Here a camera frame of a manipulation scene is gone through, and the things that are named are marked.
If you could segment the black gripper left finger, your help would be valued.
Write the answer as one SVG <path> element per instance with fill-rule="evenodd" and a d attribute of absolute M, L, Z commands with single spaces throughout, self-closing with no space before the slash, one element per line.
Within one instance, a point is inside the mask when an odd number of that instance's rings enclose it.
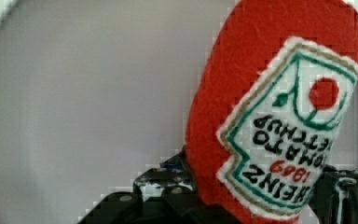
<path fill-rule="evenodd" d="M 78 224 L 240 224 L 222 206 L 201 201 L 185 152 L 104 197 Z"/>

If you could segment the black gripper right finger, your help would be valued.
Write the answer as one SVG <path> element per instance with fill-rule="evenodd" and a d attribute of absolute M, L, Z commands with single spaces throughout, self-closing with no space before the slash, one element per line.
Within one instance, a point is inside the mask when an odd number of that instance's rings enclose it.
<path fill-rule="evenodd" d="M 309 206 L 320 224 L 358 224 L 358 170 L 324 167 Z"/>

